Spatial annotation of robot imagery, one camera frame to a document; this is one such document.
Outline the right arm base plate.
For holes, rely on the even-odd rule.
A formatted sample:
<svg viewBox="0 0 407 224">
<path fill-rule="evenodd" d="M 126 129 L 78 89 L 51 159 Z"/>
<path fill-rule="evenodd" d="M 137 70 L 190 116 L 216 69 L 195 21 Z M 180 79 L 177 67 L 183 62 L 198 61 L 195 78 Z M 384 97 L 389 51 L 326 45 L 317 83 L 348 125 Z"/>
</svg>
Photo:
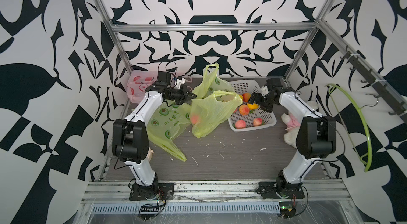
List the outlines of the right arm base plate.
<svg viewBox="0 0 407 224">
<path fill-rule="evenodd" d="M 259 182 L 256 190 L 263 199 L 304 199 L 302 183 L 291 184 L 285 182 Z"/>
</svg>

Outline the green avocado plastic bag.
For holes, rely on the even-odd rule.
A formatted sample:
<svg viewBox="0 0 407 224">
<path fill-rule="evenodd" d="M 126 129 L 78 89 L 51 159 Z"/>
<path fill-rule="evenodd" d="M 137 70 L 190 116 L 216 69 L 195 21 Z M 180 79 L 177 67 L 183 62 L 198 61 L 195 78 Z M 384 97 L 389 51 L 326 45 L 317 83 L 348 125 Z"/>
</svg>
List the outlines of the green avocado plastic bag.
<svg viewBox="0 0 407 224">
<path fill-rule="evenodd" d="M 200 122 L 192 126 L 196 138 L 208 136 L 243 104 L 232 85 L 219 77 L 219 64 L 207 65 L 202 82 L 192 91 L 197 97 L 191 101 L 191 115 L 199 115 Z"/>
</svg>

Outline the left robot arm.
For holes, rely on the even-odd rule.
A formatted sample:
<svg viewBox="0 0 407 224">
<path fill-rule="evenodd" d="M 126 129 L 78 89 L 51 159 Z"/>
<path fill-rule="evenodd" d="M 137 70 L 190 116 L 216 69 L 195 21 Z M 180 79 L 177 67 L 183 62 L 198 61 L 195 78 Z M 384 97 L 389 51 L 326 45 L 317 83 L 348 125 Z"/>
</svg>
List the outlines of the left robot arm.
<svg viewBox="0 0 407 224">
<path fill-rule="evenodd" d="M 175 77 L 170 72 L 159 71 L 141 103 L 124 119 L 113 123 L 112 153 L 118 160 L 130 168 L 136 184 L 147 191 L 158 193 L 159 182 L 156 172 L 151 168 L 147 158 L 149 139 L 147 125 L 154 112 L 164 103 L 173 101 L 181 105 L 197 96 L 184 85 L 182 77 Z"/>
</svg>

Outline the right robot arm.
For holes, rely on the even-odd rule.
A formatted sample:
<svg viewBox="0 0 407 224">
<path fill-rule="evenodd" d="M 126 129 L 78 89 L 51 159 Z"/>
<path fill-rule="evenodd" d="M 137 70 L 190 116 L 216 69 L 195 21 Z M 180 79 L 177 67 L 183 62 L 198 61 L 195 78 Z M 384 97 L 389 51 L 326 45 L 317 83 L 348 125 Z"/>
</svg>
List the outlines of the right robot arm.
<svg viewBox="0 0 407 224">
<path fill-rule="evenodd" d="M 328 155 L 336 151 L 336 121 L 311 108 L 291 87 L 272 84 L 269 79 L 260 93 L 254 92 L 248 101 L 271 113 L 275 105 L 285 107 L 300 123 L 296 149 L 290 163 L 279 172 L 273 190 L 279 193 L 299 190 L 303 178 Z"/>
</svg>

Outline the white plastic basket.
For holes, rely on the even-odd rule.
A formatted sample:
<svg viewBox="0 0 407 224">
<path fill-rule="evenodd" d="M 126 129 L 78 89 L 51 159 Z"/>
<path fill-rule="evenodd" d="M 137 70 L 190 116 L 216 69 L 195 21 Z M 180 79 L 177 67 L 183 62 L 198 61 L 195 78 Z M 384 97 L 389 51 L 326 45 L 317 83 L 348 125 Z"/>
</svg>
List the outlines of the white plastic basket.
<svg viewBox="0 0 407 224">
<path fill-rule="evenodd" d="M 255 80 L 238 80 L 238 81 L 229 81 L 232 85 L 234 92 L 237 94 L 244 94 L 244 93 L 254 93 L 254 92 L 261 92 L 261 87 Z M 253 120 L 255 118 L 261 118 L 262 123 L 261 125 L 255 126 L 253 124 Z M 243 120 L 246 123 L 245 128 L 236 128 L 235 123 L 239 120 Z M 266 111 L 261 110 L 260 108 L 250 110 L 248 115 L 241 115 L 237 110 L 228 118 L 228 123 L 230 128 L 234 132 L 244 132 L 244 131 L 252 131 L 257 129 L 265 129 L 276 125 L 277 119 L 275 114 L 268 113 Z"/>
</svg>

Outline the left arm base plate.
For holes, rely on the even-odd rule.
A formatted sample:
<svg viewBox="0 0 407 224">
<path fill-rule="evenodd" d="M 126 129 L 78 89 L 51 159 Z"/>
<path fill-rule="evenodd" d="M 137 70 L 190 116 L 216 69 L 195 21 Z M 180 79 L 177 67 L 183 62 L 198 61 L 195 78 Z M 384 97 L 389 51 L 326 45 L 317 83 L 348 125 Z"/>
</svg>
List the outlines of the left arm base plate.
<svg viewBox="0 0 407 224">
<path fill-rule="evenodd" d="M 145 187 L 137 183 L 131 186 L 130 201 L 168 200 L 174 195 L 174 183 L 158 183 Z"/>
</svg>

